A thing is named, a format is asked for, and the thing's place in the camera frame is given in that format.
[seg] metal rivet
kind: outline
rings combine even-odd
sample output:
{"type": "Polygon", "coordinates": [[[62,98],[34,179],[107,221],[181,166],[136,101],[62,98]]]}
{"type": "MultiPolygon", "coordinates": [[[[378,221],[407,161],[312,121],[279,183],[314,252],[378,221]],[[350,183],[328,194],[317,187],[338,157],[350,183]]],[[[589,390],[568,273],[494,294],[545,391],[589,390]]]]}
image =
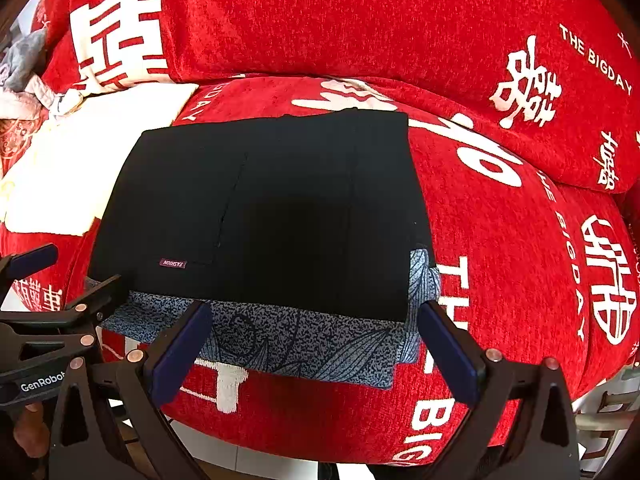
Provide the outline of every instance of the metal rivet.
{"type": "Polygon", "coordinates": [[[502,361],[502,352],[497,348],[487,348],[484,355],[486,355],[486,358],[489,359],[489,361],[493,361],[494,363],[502,361]]]}
{"type": "Polygon", "coordinates": [[[71,359],[69,366],[71,366],[72,370],[78,370],[78,368],[80,368],[83,364],[84,364],[84,359],[82,359],[81,357],[75,357],[71,359]]]}
{"type": "Polygon", "coordinates": [[[137,363],[144,356],[145,356],[145,353],[142,350],[138,350],[136,348],[135,350],[132,350],[127,354],[127,361],[129,361],[130,363],[137,363]]]}
{"type": "Polygon", "coordinates": [[[558,370],[560,363],[555,357],[547,357],[545,359],[545,366],[549,368],[549,370],[558,370]]]}
{"type": "Polygon", "coordinates": [[[92,336],[91,334],[83,335],[80,338],[80,344],[82,346],[91,346],[92,344],[94,344],[94,342],[95,342],[95,337],[92,336]]]}

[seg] blue leaf-patterned fabric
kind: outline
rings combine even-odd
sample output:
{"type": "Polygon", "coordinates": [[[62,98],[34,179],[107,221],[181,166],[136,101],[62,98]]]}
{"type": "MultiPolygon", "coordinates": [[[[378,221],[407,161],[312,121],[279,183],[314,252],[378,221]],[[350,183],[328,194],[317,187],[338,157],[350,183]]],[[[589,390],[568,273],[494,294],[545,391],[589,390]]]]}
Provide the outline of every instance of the blue leaf-patterned fabric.
{"type": "MultiPolygon", "coordinates": [[[[87,280],[88,285],[95,285],[87,280]]],[[[284,376],[390,388],[398,363],[415,362],[420,304],[440,295],[428,252],[411,253],[405,322],[357,319],[276,305],[208,301],[211,334],[200,356],[213,362],[284,376]]],[[[151,342],[187,309],[191,298],[131,292],[102,325],[151,342]]]]}

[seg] white cloth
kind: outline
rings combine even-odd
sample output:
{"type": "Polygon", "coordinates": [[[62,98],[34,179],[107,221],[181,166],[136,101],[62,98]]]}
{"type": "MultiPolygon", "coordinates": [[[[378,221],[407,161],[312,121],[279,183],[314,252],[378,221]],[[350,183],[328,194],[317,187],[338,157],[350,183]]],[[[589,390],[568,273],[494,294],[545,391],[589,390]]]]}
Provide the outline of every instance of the white cloth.
{"type": "Polygon", "coordinates": [[[84,234],[142,132],[170,126],[197,87],[145,83],[45,121],[0,181],[0,221],[16,233],[84,234]]]}

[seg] human hand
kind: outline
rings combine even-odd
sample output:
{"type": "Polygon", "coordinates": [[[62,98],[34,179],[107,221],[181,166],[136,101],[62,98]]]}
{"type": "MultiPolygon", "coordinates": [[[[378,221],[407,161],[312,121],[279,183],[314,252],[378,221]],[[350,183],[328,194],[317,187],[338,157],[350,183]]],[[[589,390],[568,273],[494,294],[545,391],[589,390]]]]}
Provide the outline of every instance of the human hand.
{"type": "Polygon", "coordinates": [[[49,428],[44,423],[42,403],[28,404],[14,425],[14,439],[31,458],[41,458],[49,451],[49,428]]]}

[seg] blue gripper pad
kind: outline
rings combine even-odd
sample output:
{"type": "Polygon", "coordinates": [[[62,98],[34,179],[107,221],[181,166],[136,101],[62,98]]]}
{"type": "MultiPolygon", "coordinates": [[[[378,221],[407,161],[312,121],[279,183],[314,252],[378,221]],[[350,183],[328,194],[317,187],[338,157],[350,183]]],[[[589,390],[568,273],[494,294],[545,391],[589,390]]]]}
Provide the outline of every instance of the blue gripper pad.
{"type": "Polygon", "coordinates": [[[28,253],[14,256],[9,263],[7,277],[11,280],[22,280],[52,266],[57,260],[58,248],[54,244],[38,247],[28,253]]]}
{"type": "Polygon", "coordinates": [[[153,404],[160,408],[172,402],[193,362],[211,333],[213,316],[207,303],[201,303],[184,328],[159,359],[151,375],[153,404]]]}
{"type": "Polygon", "coordinates": [[[444,320],[428,303],[418,311],[418,332],[438,365],[449,390],[457,402],[473,406],[480,397],[480,374],[465,349],[456,339],[459,330],[453,323],[448,328],[444,320]]]}

